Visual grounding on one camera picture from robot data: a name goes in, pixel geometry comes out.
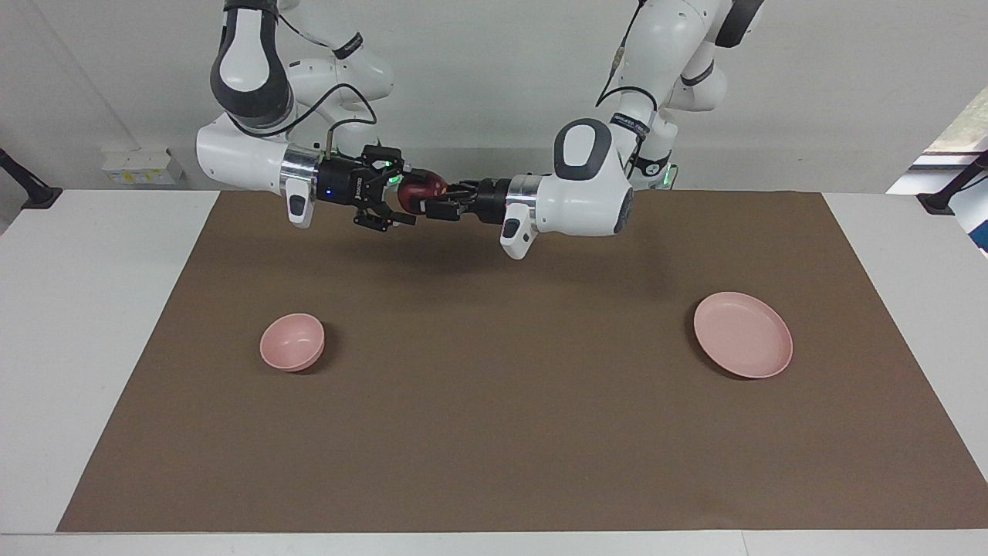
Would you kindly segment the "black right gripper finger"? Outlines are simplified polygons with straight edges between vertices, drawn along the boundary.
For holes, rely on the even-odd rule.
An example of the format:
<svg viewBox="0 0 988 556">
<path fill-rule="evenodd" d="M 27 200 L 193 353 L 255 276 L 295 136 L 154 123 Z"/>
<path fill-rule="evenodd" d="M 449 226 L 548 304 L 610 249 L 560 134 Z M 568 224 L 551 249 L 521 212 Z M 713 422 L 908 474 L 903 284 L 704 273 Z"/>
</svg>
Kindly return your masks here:
<svg viewBox="0 0 988 556">
<path fill-rule="evenodd" d="M 386 183 L 400 183 L 406 172 L 406 161 L 398 148 L 384 147 L 381 144 L 364 145 L 361 162 L 366 168 L 384 176 Z"/>
<path fill-rule="evenodd" d="M 416 215 L 392 210 L 382 199 L 356 199 L 354 224 L 373 231 L 387 232 L 393 225 L 416 225 Z"/>
</svg>

